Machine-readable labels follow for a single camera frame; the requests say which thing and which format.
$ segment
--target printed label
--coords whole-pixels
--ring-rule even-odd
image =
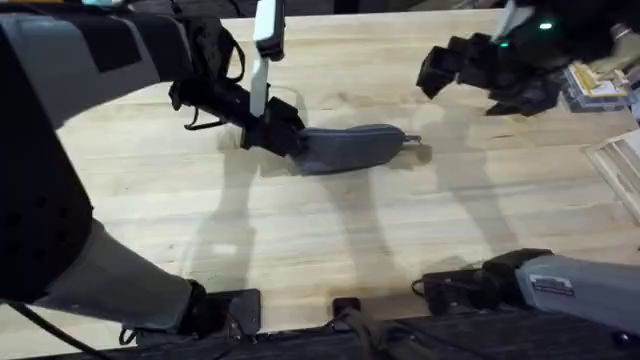
[[[553,293],[564,296],[575,296],[569,279],[556,276],[529,275],[529,280],[535,291]]]

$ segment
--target black cable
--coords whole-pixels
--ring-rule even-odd
[[[247,17],[247,15],[245,15],[241,10],[240,10],[240,6],[238,5],[238,3],[236,2],[236,0],[227,0],[227,2],[229,4],[231,4],[231,6],[233,6],[233,9],[236,11],[236,15],[238,17]]]
[[[73,336],[71,336],[71,335],[67,334],[66,332],[62,331],[59,327],[57,327],[57,326],[53,325],[52,323],[48,322],[42,316],[38,315],[33,310],[29,309],[26,305],[19,304],[19,303],[14,303],[14,302],[9,302],[9,301],[7,301],[7,305],[9,305],[13,310],[15,310],[18,313],[20,313],[22,316],[24,316],[27,319],[29,319],[32,323],[38,325],[44,331],[46,331],[49,334],[57,337],[59,340],[67,343],[68,345],[71,345],[74,348],[76,348],[76,349],[78,349],[78,350],[80,350],[80,351],[82,351],[82,352],[84,352],[84,353],[86,353],[88,355],[91,355],[91,356],[95,357],[96,359],[111,360],[110,357],[102,354],[98,350],[96,350],[96,349],[92,348],[91,346],[83,343],[82,341],[74,338]]]
[[[419,284],[419,283],[421,283],[421,282],[422,282],[422,279],[414,280],[414,281],[411,283],[411,291],[413,291],[413,293],[414,293],[416,296],[421,297],[421,298],[423,298],[423,299],[424,299],[424,298],[425,298],[425,297],[424,297],[424,293],[423,293],[423,292],[420,292],[420,291],[418,291],[418,289],[416,289],[416,285],[418,285],[418,284]]]
[[[404,327],[408,331],[412,331],[412,332],[424,335],[424,336],[429,337],[429,338],[431,338],[431,339],[433,339],[433,340],[435,340],[437,342],[440,342],[440,343],[443,343],[445,345],[451,346],[451,347],[456,348],[456,349],[458,349],[460,351],[464,351],[466,353],[472,354],[472,355],[476,356],[477,358],[480,358],[480,359],[483,359],[483,360],[497,360],[498,359],[497,357],[494,357],[494,356],[491,356],[489,354],[486,354],[486,353],[484,353],[484,352],[482,352],[480,350],[476,350],[474,348],[470,348],[470,347],[467,347],[465,345],[461,345],[461,344],[455,343],[455,342],[453,342],[453,341],[451,341],[449,339],[446,339],[446,338],[443,338],[443,337],[441,337],[439,335],[433,334],[430,331],[425,331],[424,329],[417,328],[417,327],[409,324],[406,320],[395,320],[394,322],[396,324]]]

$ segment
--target wood grain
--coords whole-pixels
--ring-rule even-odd
[[[273,94],[308,124],[392,123],[423,136],[386,166],[301,177],[230,129],[187,132],[167,84],[97,107],[59,131],[95,216],[130,248],[210,291],[255,287],[265,330],[319,325],[358,296],[380,318],[425,313],[424,272],[522,247],[640,264],[640,230],[583,153],[636,128],[627,112],[487,118],[486,93],[451,86],[429,101],[419,66],[451,35],[491,32],[497,12],[289,18]],[[249,20],[225,26],[248,48]],[[116,324],[45,312],[97,347]],[[70,351],[0,309],[1,357]]]

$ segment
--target wooden table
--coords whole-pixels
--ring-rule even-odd
[[[414,86],[433,45],[491,32],[496,19],[287,19],[274,95],[314,126],[392,123],[423,136],[423,148],[386,166],[292,175],[286,160],[238,150],[231,128],[184,131],[192,110],[171,109],[167,84],[86,112],[59,134],[117,239],[210,291],[260,289],[264,330],[322,324],[338,296],[362,298],[381,318],[421,315],[413,279],[522,247],[640,264],[640,230],[582,153],[634,129],[627,112],[487,118],[483,91],[451,86],[430,101]],[[249,48],[251,20],[225,26]],[[116,346],[116,324],[42,312],[93,346]],[[70,351],[6,307],[0,323],[2,358]]]

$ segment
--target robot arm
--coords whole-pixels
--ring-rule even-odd
[[[537,114],[557,104],[558,71],[611,54],[613,25],[640,31],[639,10],[633,0],[510,0],[493,37],[452,37],[434,47],[417,85],[433,98],[455,80],[489,90],[498,103],[487,115]]]
[[[284,55],[282,6],[281,0],[258,6],[258,65]],[[234,49],[243,60],[215,17],[0,5],[0,163],[7,169],[0,177],[0,299],[120,322],[138,340],[204,337],[229,316],[246,334],[258,331],[257,290],[207,294],[113,239],[92,218],[55,133],[92,106],[173,81],[174,109],[193,106],[220,118],[188,129],[234,124],[243,129],[243,148],[291,156],[307,173],[374,166],[400,151],[405,135],[389,125],[305,129],[295,107],[269,98],[266,66],[254,71],[251,93],[238,84],[241,76],[227,76]]]

